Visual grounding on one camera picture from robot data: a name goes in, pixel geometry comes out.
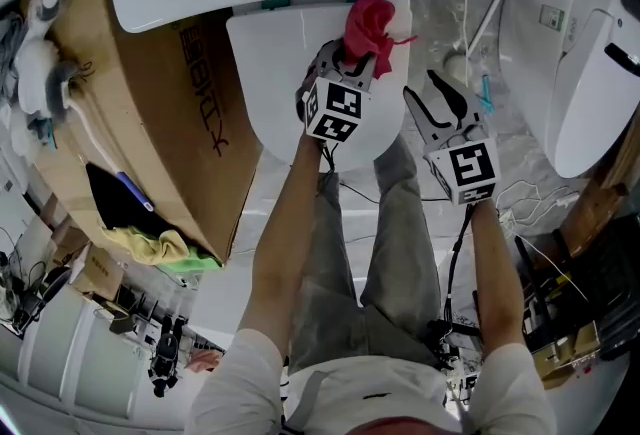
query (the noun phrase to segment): toilet lid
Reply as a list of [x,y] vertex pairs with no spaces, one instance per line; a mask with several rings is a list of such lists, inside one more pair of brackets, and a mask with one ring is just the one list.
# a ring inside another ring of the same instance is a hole
[[[389,0],[396,13],[387,26],[394,40],[409,37],[409,0]],[[227,22],[249,120],[258,139],[274,156],[292,163],[304,130],[295,108],[295,92],[323,44],[341,37],[350,4],[292,6],[236,16]],[[400,132],[405,113],[409,45],[394,46],[393,71],[372,80],[371,111],[334,154],[336,171],[371,164]],[[321,171],[328,169],[323,160]]]

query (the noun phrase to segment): red cloth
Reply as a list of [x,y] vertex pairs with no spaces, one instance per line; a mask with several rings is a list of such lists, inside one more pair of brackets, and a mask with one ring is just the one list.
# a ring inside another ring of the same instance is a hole
[[344,44],[347,49],[345,63],[354,65],[368,52],[378,56],[373,77],[378,79],[391,72],[389,55],[396,44],[405,44],[416,37],[394,42],[385,33],[385,28],[393,18],[396,8],[387,0],[358,0],[351,7],[344,31]]

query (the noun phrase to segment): strap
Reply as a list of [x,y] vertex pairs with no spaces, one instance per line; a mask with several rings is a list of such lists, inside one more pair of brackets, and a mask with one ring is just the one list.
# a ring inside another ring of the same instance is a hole
[[316,399],[318,398],[318,393],[320,392],[320,386],[322,385],[322,381],[327,377],[327,374],[328,373],[322,373],[320,371],[314,371],[311,374],[309,380],[307,380],[307,383],[304,386],[302,396],[300,397],[300,403],[298,403],[298,407],[295,412],[282,425],[282,431],[275,433],[304,433],[304,427],[306,426],[309,417],[311,417],[311,412],[313,411]]
[[449,382],[447,382],[447,389],[451,392],[453,396],[453,401],[456,403],[456,407],[458,408],[458,414],[460,415],[460,424],[462,425],[462,433],[465,435],[479,435],[480,432],[474,430],[474,423],[469,415],[469,412],[462,405],[462,401],[460,401],[460,397],[453,390],[453,387]]

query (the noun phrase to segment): electronic device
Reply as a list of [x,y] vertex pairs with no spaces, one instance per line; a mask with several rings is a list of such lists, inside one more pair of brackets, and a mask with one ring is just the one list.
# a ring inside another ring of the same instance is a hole
[[[423,94],[404,89],[405,101],[425,142],[431,173],[454,205],[490,198],[501,178],[500,163],[477,97],[456,79],[434,70],[427,71]],[[447,120],[438,120],[425,103],[425,99],[438,96],[448,107]]]
[[505,0],[500,69],[551,165],[574,177],[640,101],[640,0]]
[[316,80],[298,103],[304,105],[303,122],[308,135],[325,142],[345,143],[366,123],[376,56],[368,53],[358,63],[344,63],[344,41],[326,43],[315,60]]

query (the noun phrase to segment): gray pants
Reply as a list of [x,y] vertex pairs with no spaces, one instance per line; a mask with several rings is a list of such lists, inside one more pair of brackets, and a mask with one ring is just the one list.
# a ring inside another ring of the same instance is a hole
[[440,285],[420,200],[416,164],[398,136],[374,162],[378,232],[367,283],[356,301],[342,234],[335,174],[316,198],[316,220],[293,321],[289,373],[321,362],[385,355],[435,366],[424,345],[438,319]]

